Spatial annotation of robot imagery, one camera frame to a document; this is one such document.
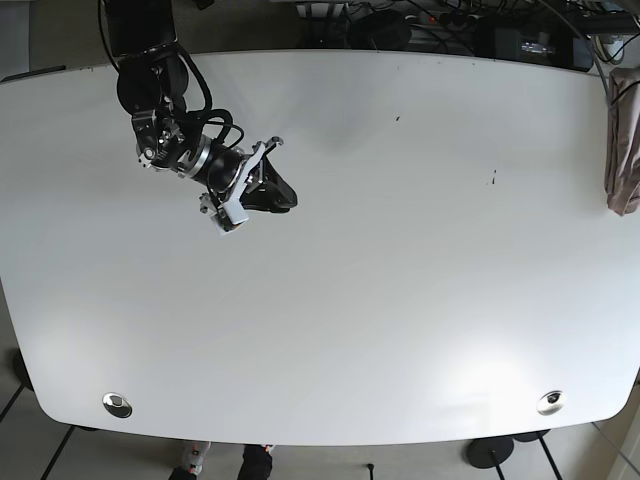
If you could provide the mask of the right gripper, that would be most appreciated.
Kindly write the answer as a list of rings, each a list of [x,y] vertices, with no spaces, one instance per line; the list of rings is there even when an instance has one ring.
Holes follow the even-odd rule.
[[[284,144],[274,136],[246,153],[203,135],[198,144],[198,182],[206,187],[200,211],[212,216],[223,203],[237,199],[247,210],[288,213],[298,205],[295,190],[279,175],[268,155]]]

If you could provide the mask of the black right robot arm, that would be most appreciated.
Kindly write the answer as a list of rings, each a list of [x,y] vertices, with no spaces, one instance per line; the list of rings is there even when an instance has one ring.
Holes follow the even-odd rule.
[[[215,107],[203,74],[178,43],[170,2],[100,1],[97,18],[142,167],[204,186],[199,209],[223,234],[246,223],[250,211],[284,214],[297,206],[296,192],[268,158],[281,138],[259,141],[249,153],[226,141],[241,128]]]

